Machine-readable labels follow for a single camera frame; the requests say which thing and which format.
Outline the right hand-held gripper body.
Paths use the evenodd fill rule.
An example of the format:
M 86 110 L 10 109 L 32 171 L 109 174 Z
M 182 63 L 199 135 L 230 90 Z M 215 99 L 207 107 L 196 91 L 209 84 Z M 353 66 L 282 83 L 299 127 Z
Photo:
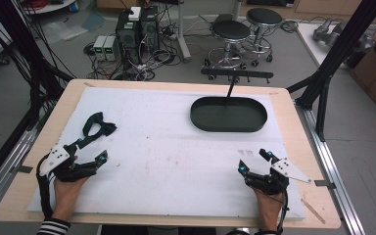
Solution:
M 284 193 L 289 185 L 289 179 L 310 183 L 311 179 L 288 159 L 275 160 L 266 175 L 251 172 L 244 165 L 244 180 L 247 186 L 259 189 L 266 195 Z

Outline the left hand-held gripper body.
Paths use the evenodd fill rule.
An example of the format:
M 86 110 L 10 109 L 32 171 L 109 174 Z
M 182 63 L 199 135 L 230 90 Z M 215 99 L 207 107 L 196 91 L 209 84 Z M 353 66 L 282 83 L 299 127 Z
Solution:
M 95 175 L 97 172 L 95 163 L 75 163 L 76 150 L 76 144 L 56 144 L 44 160 L 43 166 L 39 168 L 39 175 L 46 176 L 53 172 L 62 182 L 75 182 L 78 179 Z

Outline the black oval tray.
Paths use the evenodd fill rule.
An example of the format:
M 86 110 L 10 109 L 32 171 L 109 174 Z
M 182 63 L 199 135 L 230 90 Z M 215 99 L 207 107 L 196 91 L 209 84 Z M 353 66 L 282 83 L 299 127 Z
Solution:
M 256 132 L 261 130 L 268 114 L 265 106 L 246 97 L 202 97 L 190 110 L 192 123 L 210 132 Z

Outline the person's right hand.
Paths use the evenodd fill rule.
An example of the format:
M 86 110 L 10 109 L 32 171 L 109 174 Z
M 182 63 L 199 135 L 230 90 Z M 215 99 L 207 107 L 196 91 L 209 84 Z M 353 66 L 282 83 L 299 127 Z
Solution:
M 259 189 L 254 190 L 258 199 L 258 217 L 262 230 L 277 230 L 278 215 L 283 206 L 283 194 L 266 195 Z

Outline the person's left hand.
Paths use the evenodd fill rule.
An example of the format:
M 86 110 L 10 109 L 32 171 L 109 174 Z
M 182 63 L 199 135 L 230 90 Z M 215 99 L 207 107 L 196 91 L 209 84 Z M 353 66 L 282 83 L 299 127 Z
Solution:
M 78 199 L 81 187 L 88 180 L 87 177 L 76 180 L 75 182 L 63 182 L 58 178 L 54 181 L 56 206 L 52 217 L 69 221 L 75 210 L 75 204 Z

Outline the wooden table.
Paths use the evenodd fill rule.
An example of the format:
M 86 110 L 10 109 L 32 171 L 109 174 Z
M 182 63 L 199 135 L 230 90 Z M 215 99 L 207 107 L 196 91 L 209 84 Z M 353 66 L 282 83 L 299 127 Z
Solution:
M 223 92 L 225 87 L 212 84 L 140 82 L 75 79 L 69 83 L 55 110 L 50 115 L 41 133 L 38 135 L 23 164 L 36 165 L 48 153 L 62 134 L 68 119 L 76 108 L 82 92 L 87 87 L 123 88 L 140 90 L 167 90 L 193 92 Z M 282 140 L 288 157 L 314 179 L 321 180 L 323 175 L 317 162 L 317 153 L 310 147 L 312 125 L 306 117 L 299 114 L 289 92 L 284 88 L 238 86 L 234 89 L 240 94 L 267 95 L 277 117 Z M 306 218 L 287 220 L 287 228 L 337 229 L 341 226 L 337 210 L 326 187 L 315 184 L 297 184 L 301 198 L 299 204 L 304 207 Z M 0 221 L 3 222 L 40 222 L 40 211 L 29 211 L 28 203 L 36 189 L 34 174 L 18 173 L 10 184 L 0 202 Z M 75 223 L 145 223 L 149 225 L 186 225 L 186 226 L 223 226 L 223 227 L 257 227 L 255 217 L 223 216 L 189 216 L 189 215 L 127 215 L 102 213 L 77 213 L 72 219 Z

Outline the wooden stick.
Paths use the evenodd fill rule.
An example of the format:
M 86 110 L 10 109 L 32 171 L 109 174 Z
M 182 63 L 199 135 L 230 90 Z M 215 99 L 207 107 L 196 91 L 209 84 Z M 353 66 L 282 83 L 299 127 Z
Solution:
M 305 205 L 305 207 L 319 220 L 322 224 L 325 224 L 325 219 L 315 210 L 315 208 L 307 202 L 305 199 L 301 199 L 302 203 Z

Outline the black wheeled stand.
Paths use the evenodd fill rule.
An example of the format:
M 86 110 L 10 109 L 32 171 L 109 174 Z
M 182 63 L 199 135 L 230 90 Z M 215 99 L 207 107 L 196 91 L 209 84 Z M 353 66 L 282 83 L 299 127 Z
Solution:
M 231 76 L 232 80 L 231 80 L 230 87 L 228 89 L 226 98 L 231 97 L 231 93 L 232 93 L 232 90 L 233 90 L 233 87 L 234 87 L 235 79 L 239 78 L 240 76 L 245 76 L 247 79 L 250 79 L 251 77 L 255 77 L 255 78 L 264 78 L 265 80 L 269 80 L 270 78 L 273 77 L 272 72 L 253 71 L 253 70 L 210 69 L 210 68 L 201 69 L 201 74 Z

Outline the grey power supply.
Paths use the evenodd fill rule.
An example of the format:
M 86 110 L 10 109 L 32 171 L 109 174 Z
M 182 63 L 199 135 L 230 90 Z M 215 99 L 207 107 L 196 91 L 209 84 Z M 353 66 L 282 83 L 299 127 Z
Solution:
M 115 61 L 117 59 L 118 44 L 114 36 L 108 36 L 106 38 L 103 49 L 107 61 Z
M 105 35 L 99 35 L 93 44 L 93 50 L 98 61 L 105 61 L 106 55 L 104 52 L 104 44 L 107 37 Z

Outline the black computer tower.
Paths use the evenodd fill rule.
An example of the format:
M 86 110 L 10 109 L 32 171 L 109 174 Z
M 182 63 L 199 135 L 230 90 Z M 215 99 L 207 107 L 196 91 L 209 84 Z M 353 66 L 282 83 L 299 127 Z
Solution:
M 157 6 L 147 7 L 143 9 L 140 18 L 145 48 L 150 52 L 159 49 L 158 13 Z
M 129 10 L 123 10 L 117 20 L 116 36 L 122 60 L 133 64 L 140 62 L 138 49 L 141 42 L 140 22 L 133 22 L 128 19 Z

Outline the black round stool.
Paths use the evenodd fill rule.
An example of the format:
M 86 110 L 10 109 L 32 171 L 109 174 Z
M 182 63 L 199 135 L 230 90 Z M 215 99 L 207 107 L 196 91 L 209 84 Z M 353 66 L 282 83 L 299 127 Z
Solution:
M 265 55 L 266 60 L 271 63 L 272 45 L 266 39 L 266 36 L 282 23 L 282 17 L 270 9 L 253 8 L 247 12 L 246 18 L 251 30 L 247 49 L 256 55 L 252 60 L 252 66 L 256 67 L 259 64 L 259 59 L 262 55 Z
M 204 59 L 206 67 L 244 70 L 247 66 L 235 46 L 250 35 L 249 28 L 242 23 L 225 20 L 214 22 L 211 34 L 224 42 L 223 47 L 212 48 Z

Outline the white round table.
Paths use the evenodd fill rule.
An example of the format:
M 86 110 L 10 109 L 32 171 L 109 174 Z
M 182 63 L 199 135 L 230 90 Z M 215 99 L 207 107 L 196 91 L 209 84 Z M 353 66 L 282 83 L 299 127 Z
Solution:
M 23 10 L 29 15 L 50 13 L 68 9 L 72 13 L 79 10 L 76 0 L 25 0 L 22 2 Z

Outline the white box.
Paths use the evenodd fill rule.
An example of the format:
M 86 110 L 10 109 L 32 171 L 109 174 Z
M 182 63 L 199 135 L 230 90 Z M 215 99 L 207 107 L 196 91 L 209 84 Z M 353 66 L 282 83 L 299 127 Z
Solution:
M 140 7 L 131 7 L 128 14 L 128 19 L 132 22 L 137 22 L 140 20 L 141 8 Z

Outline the grey table leg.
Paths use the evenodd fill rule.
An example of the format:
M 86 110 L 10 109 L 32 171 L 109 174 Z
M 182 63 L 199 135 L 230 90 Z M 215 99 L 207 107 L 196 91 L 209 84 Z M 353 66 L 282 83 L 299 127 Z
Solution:
M 182 61 L 189 63 L 192 60 L 191 53 L 188 49 L 187 43 L 184 38 L 184 0 L 177 0 L 178 6 L 178 32 L 177 41 L 182 53 Z

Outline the aluminium rail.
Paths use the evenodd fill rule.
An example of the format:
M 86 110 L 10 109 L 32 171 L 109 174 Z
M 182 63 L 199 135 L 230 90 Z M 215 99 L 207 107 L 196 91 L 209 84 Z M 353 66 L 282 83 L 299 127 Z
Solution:
M 353 206 L 341 174 L 326 142 L 322 141 L 315 131 L 316 118 L 312 111 L 296 106 L 296 110 L 304 126 L 306 136 L 312 145 L 316 160 L 324 177 L 323 180 L 334 182 L 336 188 L 328 190 L 349 235 L 366 235 L 361 221 Z
M 0 195 L 17 174 L 36 138 L 36 130 L 25 131 L 20 137 L 15 138 L 2 154 L 4 160 L 0 164 Z

